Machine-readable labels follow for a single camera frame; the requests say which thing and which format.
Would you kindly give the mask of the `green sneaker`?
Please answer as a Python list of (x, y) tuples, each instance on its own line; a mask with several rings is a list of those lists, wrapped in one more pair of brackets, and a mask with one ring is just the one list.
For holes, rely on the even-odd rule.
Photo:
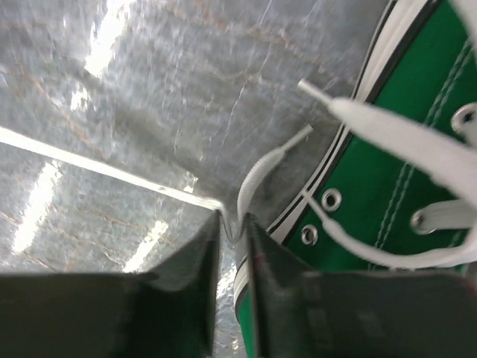
[[(262, 227), (269, 237), (318, 271), (450, 271), (476, 286), (476, 3), (392, 1), (350, 98), (304, 79), (298, 88), (340, 125), (309, 182)], [(244, 218), (265, 177), (313, 131), (260, 158), (238, 193), (234, 307), (249, 357)]]

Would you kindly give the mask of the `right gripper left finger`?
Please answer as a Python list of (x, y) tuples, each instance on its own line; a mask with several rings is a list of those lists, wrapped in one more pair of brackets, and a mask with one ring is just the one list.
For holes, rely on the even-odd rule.
[(220, 216), (141, 273), (4, 274), (3, 357), (210, 357)]

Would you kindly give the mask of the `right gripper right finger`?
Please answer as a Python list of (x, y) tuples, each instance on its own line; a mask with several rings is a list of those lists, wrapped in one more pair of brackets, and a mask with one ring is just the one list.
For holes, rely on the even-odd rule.
[(244, 218), (257, 357), (474, 357), (476, 286), (450, 271), (318, 271)]

